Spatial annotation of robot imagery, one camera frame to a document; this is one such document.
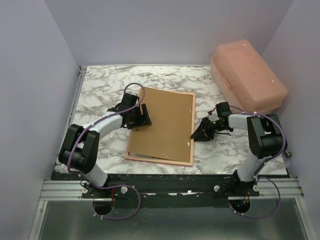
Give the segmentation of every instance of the wooden frame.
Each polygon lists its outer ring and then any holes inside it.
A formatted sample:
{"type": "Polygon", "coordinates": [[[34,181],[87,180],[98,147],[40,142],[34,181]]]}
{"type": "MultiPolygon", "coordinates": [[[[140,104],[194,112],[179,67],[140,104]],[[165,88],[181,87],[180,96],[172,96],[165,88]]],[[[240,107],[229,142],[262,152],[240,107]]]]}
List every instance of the wooden frame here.
{"type": "MultiPolygon", "coordinates": [[[[192,95],[191,132],[193,133],[195,131],[196,94],[193,92],[177,92],[177,91],[174,91],[174,93],[192,95]]],[[[131,140],[131,132],[129,134],[128,142],[130,142],[130,140],[131,140]]],[[[137,160],[137,161],[152,162],[152,163],[159,163],[159,164],[173,164],[173,165],[191,167],[194,165],[194,140],[193,139],[190,140],[190,162],[166,160],[166,159],[149,157],[149,156],[131,155],[129,152],[129,144],[127,145],[124,158],[126,160],[137,160]]]]}

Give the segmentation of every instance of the white marble surface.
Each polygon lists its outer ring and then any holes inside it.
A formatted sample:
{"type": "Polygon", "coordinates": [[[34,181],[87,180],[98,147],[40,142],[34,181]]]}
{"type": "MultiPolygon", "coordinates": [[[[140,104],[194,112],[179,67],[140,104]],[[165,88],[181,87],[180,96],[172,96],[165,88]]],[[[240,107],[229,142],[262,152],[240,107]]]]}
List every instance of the white marble surface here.
{"type": "MultiPolygon", "coordinates": [[[[73,123],[84,125],[98,119],[121,101],[123,89],[132,82],[195,93],[195,129],[207,111],[225,101],[208,66],[89,66],[73,123]]],[[[130,90],[138,92],[139,87],[130,90]]],[[[193,166],[177,166],[124,159],[129,131],[121,128],[100,141],[97,163],[113,174],[232,174],[246,159],[249,143],[246,131],[236,129],[231,135],[195,142],[193,166]]],[[[261,173],[286,174],[282,157],[269,162],[261,173]]]]}

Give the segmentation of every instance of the cable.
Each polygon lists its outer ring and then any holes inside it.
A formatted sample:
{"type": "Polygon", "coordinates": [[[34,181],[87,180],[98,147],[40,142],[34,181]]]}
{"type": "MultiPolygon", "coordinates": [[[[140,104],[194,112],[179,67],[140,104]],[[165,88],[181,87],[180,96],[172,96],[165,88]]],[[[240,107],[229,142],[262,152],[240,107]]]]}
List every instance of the cable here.
{"type": "Polygon", "coordinates": [[[134,216],[138,211],[139,211],[139,208],[140,208],[140,205],[141,205],[141,197],[140,197],[140,193],[138,192],[137,189],[135,189],[133,186],[130,186],[130,185],[115,185],[115,186],[98,186],[98,185],[95,185],[94,183],[90,183],[92,186],[94,186],[95,188],[97,189],[101,189],[101,190],[108,190],[108,189],[115,189],[115,188],[122,188],[122,187],[127,187],[127,188],[130,188],[130,189],[133,189],[135,191],[135,193],[137,194],[138,196],[138,205],[136,207],[136,209],[133,211],[133,213],[127,215],[127,216],[121,216],[121,217],[113,217],[113,216],[106,216],[106,215],[99,215],[97,212],[96,212],[96,209],[95,209],[95,205],[93,204],[92,206],[92,210],[94,212],[94,215],[93,216],[98,216],[100,217],[101,219],[110,219],[110,220],[124,220],[124,219],[129,219],[131,218],[132,216],[134,216]]]}
{"type": "Polygon", "coordinates": [[[67,162],[66,168],[67,168],[67,170],[68,170],[69,173],[71,173],[71,174],[78,174],[78,173],[80,173],[79,171],[73,171],[73,170],[71,170],[71,159],[72,159],[72,157],[74,156],[74,153],[75,153],[75,151],[76,151],[76,148],[77,148],[78,144],[80,143],[82,137],[85,135],[85,133],[86,133],[89,129],[91,129],[94,125],[102,122],[103,120],[106,120],[106,119],[111,118],[111,117],[113,117],[113,116],[120,115],[120,114],[123,114],[123,113],[126,113],[126,112],[131,111],[131,110],[134,109],[135,107],[139,106],[139,105],[141,104],[141,102],[145,99],[145,95],[146,95],[145,88],[144,88],[140,83],[137,83],[137,82],[129,83],[129,84],[124,88],[124,93],[126,93],[127,88],[128,88],[129,86],[131,86],[131,85],[138,85],[138,86],[141,87],[141,89],[142,89],[142,97],[141,97],[141,99],[140,99],[134,106],[132,106],[132,107],[126,109],[126,110],[118,111],[118,112],[112,113],[112,114],[110,114],[110,115],[107,115],[107,116],[104,116],[104,117],[98,119],[97,121],[95,121],[93,124],[87,126],[87,127],[82,131],[82,133],[81,133],[81,134],[79,135],[79,137],[76,139],[76,141],[75,141],[75,143],[74,143],[74,145],[73,145],[73,148],[72,148],[72,150],[71,150],[70,156],[69,156],[69,158],[68,158],[68,162],[67,162]]]}
{"type": "Polygon", "coordinates": [[[259,177],[259,178],[256,180],[256,183],[258,183],[261,179],[266,179],[266,180],[268,180],[270,183],[272,183],[272,184],[274,185],[276,191],[278,192],[279,198],[278,198],[278,204],[277,204],[275,210],[274,210],[273,212],[267,214],[267,215],[263,215],[263,216],[252,216],[252,215],[247,215],[247,214],[240,213],[240,212],[236,211],[236,210],[234,209],[234,207],[231,205],[231,203],[229,202],[229,206],[230,206],[230,208],[232,209],[232,211],[233,211],[234,214],[240,215],[240,216],[242,216],[242,217],[250,218],[250,219],[265,219],[265,218],[268,218],[268,217],[273,216],[274,214],[276,214],[276,213],[279,211],[280,205],[281,205],[281,195],[280,195],[280,190],[279,190],[278,186],[276,185],[276,183],[275,183],[274,181],[272,181],[270,178],[267,178],[267,177],[265,177],[265,176],[259,177]]]}
{"type": "Polygon", "coordinates": [[[266,160],[264,160],[259,166],[258,168],[255,170],[254,174],[253,174],[253,177],[256,178],[258,176],[258,174],[260,173],[260,171],[264,168],[264,166],[266,165],[267,162],[269,162],[270,160],[272,159],[275,159],[276,157],[280,156],[285,148],[286,148],[286,142],[287,142],[287,138],[286,138],[286,135],[285,135],[285,132],[284,130],[281,128],[281,126],[275,121],[273,120],[272,118],[268,117],[267,115],[265,114],[262,114],[262,113],[247,113],[246,111],[244,111],[243,109],[239,108],[239,107],[236,107],[236,106],[231,106],[231,108],[234,108],[234,109],[238,109],[240,111],[242,111],[240,114],[243,114],[243,115],[248,115],[248,116],[259,116],[259,117],[264,117],[266,119],[268,119],[269,121],[271,121],[280,131],[281,133],[281,137],[282,137],[282,146],[281,146],[281,149],[280,151],[276,154],[276,155],[273,155],[269,158],[267,158],[266,160]]]}

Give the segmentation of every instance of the marble table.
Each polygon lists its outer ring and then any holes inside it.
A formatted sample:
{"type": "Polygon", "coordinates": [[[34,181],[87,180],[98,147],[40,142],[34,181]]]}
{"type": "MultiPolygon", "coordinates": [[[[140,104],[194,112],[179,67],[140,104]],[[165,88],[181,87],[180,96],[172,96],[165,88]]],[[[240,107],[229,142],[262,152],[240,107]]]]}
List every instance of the marble table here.
{"type": "MultiPolygon", "coordinates": [[[[89,66],[84,78],[73,123],[84,125],[114,107],[122,99],[127,84],[196,94],[195,129],[217,103],[224,102],[209,66],[124,65],[89,66]]],[[[138,92],[132,86],[131,92],[138,92]]],[[[177,166],[124,159],[129,131],[121,128],[100,141],[97,163],[110,174],[232,174],[246,159],[248,134],[235,129],[229,135],[216,135],[210,142],[195,142],[193,166],[177,166]]],[[[285,175],[281,156],[270,161],[262,174],[285,175]]]]}

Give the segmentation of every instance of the orange plastic box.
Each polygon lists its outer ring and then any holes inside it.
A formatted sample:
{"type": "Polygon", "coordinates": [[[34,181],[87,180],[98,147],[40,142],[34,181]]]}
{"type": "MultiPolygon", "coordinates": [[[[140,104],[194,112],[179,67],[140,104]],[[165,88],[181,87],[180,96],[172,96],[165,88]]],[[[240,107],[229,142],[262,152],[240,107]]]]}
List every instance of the orange plastic box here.
{"type": "Polygon", "coordinates": [[[247,40],[219,45],[211,59],[211,74],[225,100],[249,113],[270,113],[288,94],[247,40]]]}

